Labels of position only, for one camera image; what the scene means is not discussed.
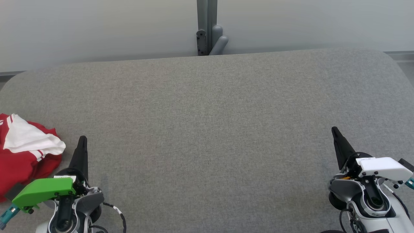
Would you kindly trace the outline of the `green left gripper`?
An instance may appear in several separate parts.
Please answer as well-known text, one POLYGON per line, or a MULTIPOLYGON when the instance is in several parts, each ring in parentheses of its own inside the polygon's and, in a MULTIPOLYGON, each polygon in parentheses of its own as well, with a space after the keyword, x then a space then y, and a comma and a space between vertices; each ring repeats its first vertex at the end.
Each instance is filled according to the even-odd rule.
POLYGON ((69 168, 59 171, 53 178, 32 181, 12 199, 12 214, 20 211, 32 214, 33 208, 48 200, 58 202, 58 214, 70 215, 77 197, 86 195, 88 182, 87 137, 80 136, 69 168))

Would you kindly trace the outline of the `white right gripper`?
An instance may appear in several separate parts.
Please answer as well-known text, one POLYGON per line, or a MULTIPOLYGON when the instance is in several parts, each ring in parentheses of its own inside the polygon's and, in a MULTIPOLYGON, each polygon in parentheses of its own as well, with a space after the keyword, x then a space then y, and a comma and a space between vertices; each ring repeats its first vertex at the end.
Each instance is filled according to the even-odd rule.
POLYGON ((364 152, 356 152, 337 127, 331 128, 335 154, 342 180, 361 180, 372 177, 389 180, 394 188, 405 185, 413 188, 413 165, 401 158, 376 158, 364 152))

